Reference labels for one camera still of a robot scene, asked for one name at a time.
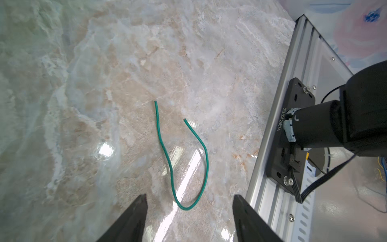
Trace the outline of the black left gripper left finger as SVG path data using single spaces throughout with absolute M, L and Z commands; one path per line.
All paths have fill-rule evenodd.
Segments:
M 141 242 L 145 229 L 147 210 L 146 194 L 139 195 L 97 241 Z

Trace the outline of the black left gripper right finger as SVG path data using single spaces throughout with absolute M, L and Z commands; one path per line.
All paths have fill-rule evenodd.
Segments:
M 232 208 L 239 242 L 283 242 L 242 195 L 234 196 Z

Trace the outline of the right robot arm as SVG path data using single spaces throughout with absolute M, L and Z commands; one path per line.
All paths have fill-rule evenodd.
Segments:
M 297 78 L 290 80 L 266 168 L 268 177 L 299 204 L 343 168 L 337 166 L 302 189 L 297 183 L 303 164 L 299 151 L 343 147 L 354 157 L 386 157 L 387 63 L 369 66 L 339 86 L 339 100 L 315 104 L 303 88 Z

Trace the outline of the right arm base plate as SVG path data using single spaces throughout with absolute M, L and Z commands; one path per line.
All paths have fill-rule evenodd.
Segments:
M 273 145 L 265 169 L 267 177 L 291 195 L 294 195 L 294 185 L 301 190 L 306 162 L 306 151 L 295 142 L 293 116 L 297 110 L 313 105 L 315 97 L 306 92 L 306 86 L 298 78 L 291 79 L 274 126 Z

